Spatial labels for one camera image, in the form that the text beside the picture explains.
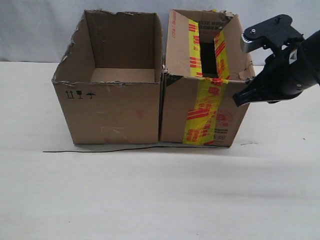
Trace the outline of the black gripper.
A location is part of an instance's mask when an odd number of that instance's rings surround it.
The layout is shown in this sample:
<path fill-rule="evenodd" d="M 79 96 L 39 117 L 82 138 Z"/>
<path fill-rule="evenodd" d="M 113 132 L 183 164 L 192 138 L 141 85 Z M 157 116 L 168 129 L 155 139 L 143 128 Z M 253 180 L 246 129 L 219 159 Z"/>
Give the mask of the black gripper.
<path fill-rule="evenodd" d="M 246 28 L 241 34 L 240 46 L 245 53 L 263 48 L 277 54 L 282 46 L 301 43 L 288 51 L 284 64 L 271 73 L 248 77 L 244 81 L 246 87 L 232 96 L 237 107 L 290 100 L 320 83 L 320 32 L 304 40 L 292 22 L 291 16 L 279 14 Z"/>

